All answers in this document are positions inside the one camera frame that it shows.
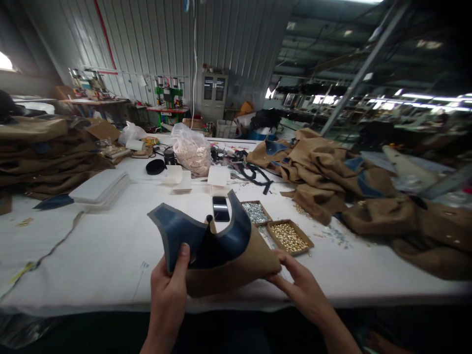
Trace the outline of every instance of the red pipe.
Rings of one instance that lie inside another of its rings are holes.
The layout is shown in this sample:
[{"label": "red pipe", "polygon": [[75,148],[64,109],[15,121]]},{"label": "red pipe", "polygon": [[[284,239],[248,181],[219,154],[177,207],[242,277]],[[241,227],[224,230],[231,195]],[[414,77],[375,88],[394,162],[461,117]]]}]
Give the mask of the red pipe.
[{"label": "red pipe", "polygon": [[105,40],[107,41],[108,53],[110,53],[110,59],[112,60],[113,69],[117,69],[115,65],[115,60],[113,59],[112,48],[110,47],[110,41],[108,40],[107,29],[105,27],[105,22],[103,22],[102,13],[100,12],[100,7],[98,7],[98,1],[93,0],[95,3],[95,8],[97,9],[98,18],[100,19],[100,23],[102,25],[103,35],[105,36]]}]

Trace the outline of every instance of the plastic bag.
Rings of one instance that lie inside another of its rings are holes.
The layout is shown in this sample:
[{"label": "plastic bag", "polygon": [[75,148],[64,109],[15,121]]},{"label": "plastic bag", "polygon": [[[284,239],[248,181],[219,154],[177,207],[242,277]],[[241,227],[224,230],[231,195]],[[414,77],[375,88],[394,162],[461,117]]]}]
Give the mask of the plastic bag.
[{"label": "plastic bag", "polygon": [[202,133],[191,130],[183,123],[172,129],[174,153],[179,163],[197,177],[208,176],[211,166],[210,143]]},{"label": "plastic bag", "polygon": [[126,121],[126,125],[118,138],[118,142],[121,145],[126,146],[129,139],[140,140],[148,136],[144,129],[138,127],[136,124]]}]

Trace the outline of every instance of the white cable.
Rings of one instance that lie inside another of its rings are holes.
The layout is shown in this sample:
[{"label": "white cable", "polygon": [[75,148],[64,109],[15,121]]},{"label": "white cable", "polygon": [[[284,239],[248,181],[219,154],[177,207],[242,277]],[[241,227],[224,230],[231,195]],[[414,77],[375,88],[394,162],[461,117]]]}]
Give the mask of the white cable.
[{"label": "white cable", "polygon": [[197,84],[197,9],[195,7],[195,0],[193,0],[193,55],[195,58],[195,76],[193,78],[193,88],[192,88],[192,122],[190,123],[190,129],[193,128],[193,117],[195,116],[195,92]]}]

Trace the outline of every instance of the hand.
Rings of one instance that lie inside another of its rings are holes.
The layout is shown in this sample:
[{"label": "hand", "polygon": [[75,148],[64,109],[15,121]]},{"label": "hand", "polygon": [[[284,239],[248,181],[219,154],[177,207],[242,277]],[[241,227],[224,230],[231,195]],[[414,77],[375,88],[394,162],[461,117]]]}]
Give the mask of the hand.
[{"label": "hand", "polygon": [[185,275],[190,261],[190,247],[180,247],[174,273],[167,272],[165,257],[151,273],[151,316],[147,339],[141,353],[170,353],[182,325],[187,304]]},{"label": "hand", "polygon": [[278,249],[273,252],[290,272],[294,283],[289,283],[278,274],[266,280],[286,293],[296,308],[312,323],[321,326],[328,318],[336,315],[313,274],[287,252]]}]

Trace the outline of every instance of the stack of fabric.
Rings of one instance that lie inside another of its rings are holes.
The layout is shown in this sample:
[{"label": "stack of fabric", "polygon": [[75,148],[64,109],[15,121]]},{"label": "stack of fabric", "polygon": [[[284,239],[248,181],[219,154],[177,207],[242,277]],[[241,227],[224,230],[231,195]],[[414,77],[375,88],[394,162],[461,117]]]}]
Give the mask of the stack of fabric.
[{"label": "stack of fabric", "polygon": [[115,168],[71,123],[68,117],[13,117],[0,125],[0,187],[24,184],[27,195],[43,200],[68,194],[101,170]]},{"label": "stack of fabric", "polygon": [[[470,211],[399,194],[387,171],[310,129],[297,131],[294,143],[259,144],[247,161],[298,184],[283,195],[323,225],[335,214],[439,278],[472,279]],[[346,200],[357,203],[349,208]]]}]

